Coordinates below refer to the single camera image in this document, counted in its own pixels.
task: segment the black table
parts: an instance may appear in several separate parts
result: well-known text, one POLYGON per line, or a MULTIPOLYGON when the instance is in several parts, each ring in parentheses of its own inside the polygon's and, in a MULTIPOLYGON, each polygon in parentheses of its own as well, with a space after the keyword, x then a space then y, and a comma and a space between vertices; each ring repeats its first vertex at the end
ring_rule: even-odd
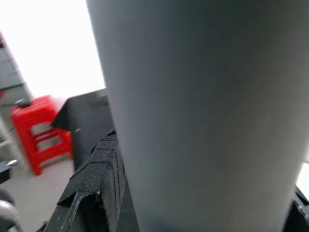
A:
MULTIPOLYGON (((71 132, 74 168, 78 169, 88 159, 98 141, 114 128, 106 90, 102 89, 68 99, 58 112, 52 126, 71 132)), ((58 206, 51 220, 58 216, 65 217, 67 213, 68 210, 63 206, 58 206)), ((127 182, 117 232, 139 232, 127 182)))

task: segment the red plastic stool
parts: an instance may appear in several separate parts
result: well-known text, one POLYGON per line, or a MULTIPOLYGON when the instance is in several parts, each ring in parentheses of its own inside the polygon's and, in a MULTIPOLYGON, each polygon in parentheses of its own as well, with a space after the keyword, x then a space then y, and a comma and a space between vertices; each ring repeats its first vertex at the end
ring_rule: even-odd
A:
POLYGON ((72 155, 70 133, 61 129, 49 129, 33 135, 31 128, 41 123, 51 123, 56 117, 57 111, 50 96, 34 99, 30 106, 12 109, 11 118, 18 136, 26 151, 29 163, 34 174, 40 175, 40 164, 48 159, 69 152, 72 155), (38 150, 38 143, 59 136, 61 143, 44 150, 38 150))

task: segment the gray cylinder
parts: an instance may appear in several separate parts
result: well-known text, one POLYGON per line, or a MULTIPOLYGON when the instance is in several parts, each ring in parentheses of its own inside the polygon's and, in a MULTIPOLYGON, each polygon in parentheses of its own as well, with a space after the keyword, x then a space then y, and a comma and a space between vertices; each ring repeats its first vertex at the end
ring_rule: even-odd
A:
POLYGON ((309 140, 308 1, 88 0, 141 232, 280 232, 309 140))

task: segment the gray floor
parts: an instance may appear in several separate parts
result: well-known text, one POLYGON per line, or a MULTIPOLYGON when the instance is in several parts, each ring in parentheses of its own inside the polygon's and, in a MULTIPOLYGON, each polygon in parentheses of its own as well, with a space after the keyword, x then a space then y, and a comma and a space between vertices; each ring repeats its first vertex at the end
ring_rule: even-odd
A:
POLYGON ((14 167, 12 178, 0 188, 14 197, 24 232, 35 232, 49 220, 72 174, 73 161, 69 156, 49 163, 40 176, 14 167))

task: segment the white wall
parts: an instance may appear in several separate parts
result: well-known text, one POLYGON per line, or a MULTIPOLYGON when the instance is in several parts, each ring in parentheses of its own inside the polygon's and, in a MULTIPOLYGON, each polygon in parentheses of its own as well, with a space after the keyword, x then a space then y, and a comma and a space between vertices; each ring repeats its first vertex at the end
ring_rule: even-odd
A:
POLYGON ((0 31, 34 97, 105 87, 85 0, 4 0, 0 31))

